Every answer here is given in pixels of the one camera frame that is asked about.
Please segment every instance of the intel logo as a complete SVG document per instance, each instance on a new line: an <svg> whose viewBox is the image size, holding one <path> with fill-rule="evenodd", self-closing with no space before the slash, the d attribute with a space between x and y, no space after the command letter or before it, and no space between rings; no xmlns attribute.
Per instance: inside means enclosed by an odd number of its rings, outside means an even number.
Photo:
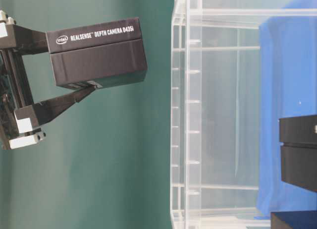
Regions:
<svg viewBox="0 0 317 229"><path fill-rule="evenodd" d="M59 45L65 44L68 41L68 36L60 36L56 38L56 43Z"/></svg>

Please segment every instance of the white surface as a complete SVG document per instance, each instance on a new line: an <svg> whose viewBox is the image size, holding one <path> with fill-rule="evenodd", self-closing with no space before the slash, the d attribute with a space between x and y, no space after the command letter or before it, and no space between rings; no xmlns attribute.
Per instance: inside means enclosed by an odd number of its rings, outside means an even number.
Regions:
<svg viewBox="0 0 317 229"><path fill-rule="evenodd" d="M7 36L8 36L8 32L6 31L5 23L2 22L0 23L0 38L7 37Z"/></svg>
<svg viewBox="0 0 317 229"><path fill-rule="evenodd" d="M34 130L32 127L32 124L31 124L31 120L29 118L24 118L24 119L18 120L15 116L15 120L16 120L16 124L18 126L20 133L25 133L25 132L29 132L29 131Z"/></svg>

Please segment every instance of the blue cloth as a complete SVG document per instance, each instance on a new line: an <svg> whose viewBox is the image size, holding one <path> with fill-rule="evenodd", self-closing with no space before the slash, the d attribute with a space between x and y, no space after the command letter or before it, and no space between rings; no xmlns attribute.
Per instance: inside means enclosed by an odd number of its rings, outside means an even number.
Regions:
<svg viewBox="0 0 317 229"><path fill-rule="evenodd" d="M317 8L294 0L286 8ZM316 210L317 194L281 181L281 117L317 114L317 17L272 17L260 26L262 100L257 208Z"/></svg>

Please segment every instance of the plastic container wall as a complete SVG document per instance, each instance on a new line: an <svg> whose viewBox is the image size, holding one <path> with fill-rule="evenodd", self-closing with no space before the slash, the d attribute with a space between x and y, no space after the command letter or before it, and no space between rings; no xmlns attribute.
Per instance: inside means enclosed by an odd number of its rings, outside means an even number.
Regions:
<svg viewBox="0 0 317 229"><path fill-rule="evenodd" d="M171 45L171 220L175 229L267 229L257 209L260 26L316 17L293 0L175 0Z"/></svg>

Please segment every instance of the green wall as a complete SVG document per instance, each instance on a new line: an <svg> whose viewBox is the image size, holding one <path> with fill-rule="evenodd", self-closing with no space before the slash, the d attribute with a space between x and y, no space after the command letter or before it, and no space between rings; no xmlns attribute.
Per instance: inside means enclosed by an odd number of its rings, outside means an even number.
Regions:
<svg viewBox="0 0 317 229"><path fill-rule="evenodd" d="M169 229L170 20L174 0L0 0L39 31L138 16L145 82L104 89L43 127L32 147L0 151L2 229ZM48 54L24 58L35 101L54 86Z"/></svg>

